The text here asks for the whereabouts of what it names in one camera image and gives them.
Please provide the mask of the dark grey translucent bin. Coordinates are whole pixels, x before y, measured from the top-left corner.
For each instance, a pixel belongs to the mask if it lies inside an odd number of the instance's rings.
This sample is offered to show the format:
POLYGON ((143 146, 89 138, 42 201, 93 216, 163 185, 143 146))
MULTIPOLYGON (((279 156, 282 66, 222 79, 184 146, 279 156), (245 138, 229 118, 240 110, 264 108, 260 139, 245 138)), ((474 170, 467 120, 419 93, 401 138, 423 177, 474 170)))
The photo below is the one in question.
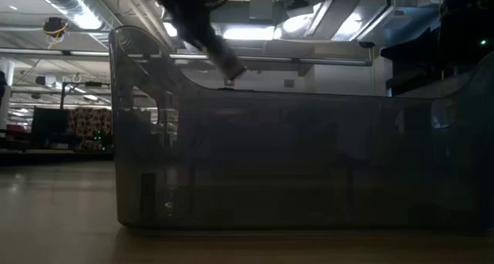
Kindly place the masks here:
POLYGON ((117 219, 170 230, 485 230, 494 53, 442 98, 209 89, 110 33, 117 219))

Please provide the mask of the ceiling light panel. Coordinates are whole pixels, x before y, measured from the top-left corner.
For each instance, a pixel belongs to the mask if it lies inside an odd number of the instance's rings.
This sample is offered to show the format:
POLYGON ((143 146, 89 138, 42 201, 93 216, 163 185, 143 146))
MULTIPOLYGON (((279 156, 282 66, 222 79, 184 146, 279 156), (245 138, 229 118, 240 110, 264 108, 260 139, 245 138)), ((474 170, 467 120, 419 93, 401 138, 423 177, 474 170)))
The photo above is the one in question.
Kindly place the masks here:
POLYGON ((237 27, 227 29, 223 34, 225 39, 231 40, 272 40, 275 29, 270 27, 237 27))

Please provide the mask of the grey horizontal pipe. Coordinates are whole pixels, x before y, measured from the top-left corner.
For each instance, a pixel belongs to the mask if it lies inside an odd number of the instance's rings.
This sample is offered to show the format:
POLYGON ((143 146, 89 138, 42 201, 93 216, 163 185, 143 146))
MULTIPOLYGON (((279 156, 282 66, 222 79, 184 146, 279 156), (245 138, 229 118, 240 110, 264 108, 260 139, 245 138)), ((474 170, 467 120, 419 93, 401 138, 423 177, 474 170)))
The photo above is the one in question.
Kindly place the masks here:
MULTIPOLYGON (((15 48, 0 48, 0 55, 20 56, 25 58, 71 58, 71 59, 108 59, 109 52, 93 52, 79 50, 58 50, 58 49, 15 49, 15 48)), ((202 54, 182 54, 172 53, 169 55, 175 60, 201 60, 207 61, 209 58, 202 54)), ((239 56, 241 61, 247 62, 267 62, 267 63, 288 63, 288 64, 303 64, 303 65, 327 65, 327 66, 372 66, 373 61, 359 59, 337 59, 337 58, 290 58, 290 57, 275 57, 275 56, 239 56)))

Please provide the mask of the black pole stand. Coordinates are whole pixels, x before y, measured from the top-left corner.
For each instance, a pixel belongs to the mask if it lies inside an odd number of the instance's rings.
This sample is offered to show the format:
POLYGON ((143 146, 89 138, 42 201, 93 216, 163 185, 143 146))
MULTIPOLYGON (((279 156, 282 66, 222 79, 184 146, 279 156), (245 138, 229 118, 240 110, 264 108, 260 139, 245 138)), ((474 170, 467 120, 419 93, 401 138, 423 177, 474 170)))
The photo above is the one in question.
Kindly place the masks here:
POLYGON ((98 93, 93 89, 110 88, 109 83, 101 83, 96 81, 86 82, 62 82, 57 84, 61 90, 59 108, 63 109, 66 105, 67 96, 78 96, 83 101, 86 101, 89 105, 96 105, 97 107, 111 109, 111 101, 109 97, 111 93, 98 93))

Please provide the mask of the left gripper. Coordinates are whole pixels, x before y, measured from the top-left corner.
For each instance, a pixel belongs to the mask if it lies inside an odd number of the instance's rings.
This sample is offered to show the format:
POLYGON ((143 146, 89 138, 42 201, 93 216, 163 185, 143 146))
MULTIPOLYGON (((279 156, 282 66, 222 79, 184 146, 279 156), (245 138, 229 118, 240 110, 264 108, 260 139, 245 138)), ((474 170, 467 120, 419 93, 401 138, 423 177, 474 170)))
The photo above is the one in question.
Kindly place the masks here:
POLYGON ((246 68, 232 48, 215 34, 210 14, 228 0, 157 0, 171 16, 178 35, 197 49, 207 52, 208 58, 225 79, 235 80, 246 68))

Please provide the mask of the black board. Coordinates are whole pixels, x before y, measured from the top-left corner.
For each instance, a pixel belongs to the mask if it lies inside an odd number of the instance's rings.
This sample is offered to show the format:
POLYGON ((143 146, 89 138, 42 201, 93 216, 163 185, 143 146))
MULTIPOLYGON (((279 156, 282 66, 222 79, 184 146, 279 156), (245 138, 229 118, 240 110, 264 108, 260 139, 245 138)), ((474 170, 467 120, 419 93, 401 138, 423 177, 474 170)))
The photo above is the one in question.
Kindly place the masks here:
POLYGON ((69 142, 69 111, 36 107, 30 133, 34 148, 52 148, 69 142))

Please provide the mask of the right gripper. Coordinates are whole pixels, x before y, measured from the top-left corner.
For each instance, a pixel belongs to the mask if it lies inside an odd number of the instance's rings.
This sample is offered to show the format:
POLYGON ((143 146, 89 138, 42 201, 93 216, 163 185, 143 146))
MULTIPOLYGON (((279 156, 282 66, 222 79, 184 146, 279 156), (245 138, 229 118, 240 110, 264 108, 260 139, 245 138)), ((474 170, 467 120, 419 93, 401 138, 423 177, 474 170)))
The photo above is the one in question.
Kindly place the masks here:
POLYGON ((381 50, 393 63, 386 88, 403 94, 468 71, 494 52, 494 0, 444 0, 439 26, 381 50))

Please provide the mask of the red patterned cloth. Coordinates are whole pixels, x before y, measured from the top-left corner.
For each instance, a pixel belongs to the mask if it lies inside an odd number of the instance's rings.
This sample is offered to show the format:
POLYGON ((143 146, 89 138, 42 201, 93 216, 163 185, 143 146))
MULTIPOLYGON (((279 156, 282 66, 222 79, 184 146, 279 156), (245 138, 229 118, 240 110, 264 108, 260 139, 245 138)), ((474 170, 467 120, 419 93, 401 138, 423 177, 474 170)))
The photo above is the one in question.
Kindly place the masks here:
POLYGON ((79 107, 69 110, 69 132, 76 138, 76 148, 108 152, 113 148, 112 111, 79 107))

